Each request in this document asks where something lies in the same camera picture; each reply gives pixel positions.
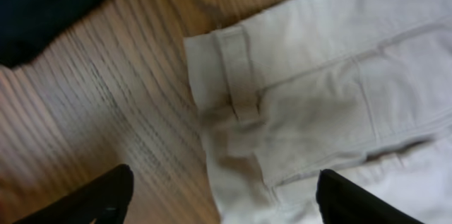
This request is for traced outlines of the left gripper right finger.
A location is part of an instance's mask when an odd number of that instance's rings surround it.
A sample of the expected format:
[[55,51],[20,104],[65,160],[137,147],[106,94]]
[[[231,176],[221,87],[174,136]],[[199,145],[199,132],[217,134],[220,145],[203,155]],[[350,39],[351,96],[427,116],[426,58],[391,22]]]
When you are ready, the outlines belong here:
[[333,170],[322,170],[316,189],[324,224],[422,224]]

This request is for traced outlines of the beige khaki shorts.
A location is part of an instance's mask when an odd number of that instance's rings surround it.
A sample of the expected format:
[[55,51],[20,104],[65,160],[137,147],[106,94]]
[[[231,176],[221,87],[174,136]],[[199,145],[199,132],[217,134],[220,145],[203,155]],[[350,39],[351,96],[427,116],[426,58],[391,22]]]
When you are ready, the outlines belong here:
[[451,0],[288,0],[184,46],[222,223],[320,223],[325,169],[451,222]]

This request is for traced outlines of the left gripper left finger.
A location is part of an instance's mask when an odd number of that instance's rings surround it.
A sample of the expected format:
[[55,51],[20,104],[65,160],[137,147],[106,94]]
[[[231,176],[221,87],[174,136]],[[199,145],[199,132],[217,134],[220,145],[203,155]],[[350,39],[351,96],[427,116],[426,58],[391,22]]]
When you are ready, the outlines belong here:
[[14,224],[123,224],[133,187],[131,168],[120,164]]

